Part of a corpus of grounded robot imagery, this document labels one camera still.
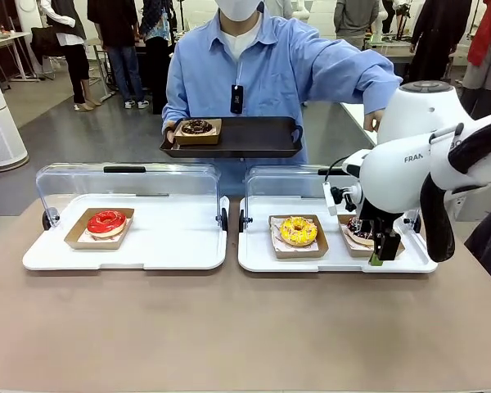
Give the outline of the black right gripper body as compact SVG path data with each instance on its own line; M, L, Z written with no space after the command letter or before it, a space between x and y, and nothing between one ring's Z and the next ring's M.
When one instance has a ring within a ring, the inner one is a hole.
M403 212L389 213L376 208L371 202L363 202L359 209L358 219L363 233L390 233L394 222Z

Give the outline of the person's left hand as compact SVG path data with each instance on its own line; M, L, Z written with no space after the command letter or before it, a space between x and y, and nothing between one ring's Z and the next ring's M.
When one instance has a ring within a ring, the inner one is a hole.
M363 129L368 132L377 132L384 115L383 110L373 111L364 115Z

